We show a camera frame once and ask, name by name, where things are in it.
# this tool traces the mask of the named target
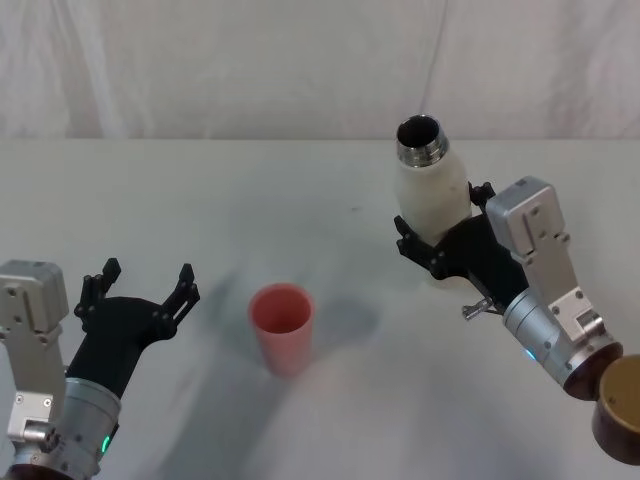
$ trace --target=white curtain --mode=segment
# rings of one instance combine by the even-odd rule
[[[3,0],[0,136],[640,137],[634,0]]]

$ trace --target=pink plastic cup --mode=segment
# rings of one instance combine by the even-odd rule
[[[302,288],[275,283],[256,293],[249,304],[249,318],[269,369],[292,377],[311,358],[313,300]]]

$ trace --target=white bottle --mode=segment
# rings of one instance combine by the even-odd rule
[[[440,124],[426,115],[398,128],[396,196],[407,224],[436,245],[449,229],[471,215],[467,173],[449,148]]]

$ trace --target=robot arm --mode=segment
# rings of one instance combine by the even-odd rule
[[[632,391],[640,357],[623,357],[622,345],[580,288],[555,189],[534,177],[497,195],[488,183],[469,188],[480,215],[455,225],[435,246],[396,217],[400,253],[436,279],[469,279],[485,298],[463,307],[464,318],[502,315],[509,332],[566,393],[598,402],[593,431],[602,449],[640,464],[640,409]]]
[[[57,338],[68,312],[62,272],[51,263],[0,267],[0,340],[9,354],[16,397],[8,435],[15,447],[9,478],[88,480],[118,430],[120,398],[144,349],[175,336],[200,296],[185,264],[162,304],[106,298],[120,275],[116,259],[84,279],[75,313],[86,336],[66,371]]]

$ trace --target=cup rim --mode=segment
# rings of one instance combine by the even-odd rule
[[[295,328],[294,330],[289,330],[288,332],[270,332],[269,330],[265,330],[260,325],[258,325],[255,318],[255,314],[254,314],[255,307],[260,300],[270,295],[271,293],[278,292],[278,291],[287,291],[289,293],[295,293],[299,295],[301,298],[303,298],[304,301],[309,306],[309,315],[307,315],[307,318],[301,323],[299,327]],[[296,285],[294,283],[278,282],[278,283],[272,283],[270,285],[266,285],[262,287],[253,295],[253,297],[251,297],[251,301],[249,302],[248,314],[249,314],[249,318],[251,319],[251,323],[260,332],[266,333],[268,335],[276,335],[276,336],[290,335],[304,328],[306,325],[309,324],[309,322],[311,322],[315,314],[315,304],[313,302],[313,297],[311,296],[311,294],[307,292],[304,288],[300,287],[299,285]]]

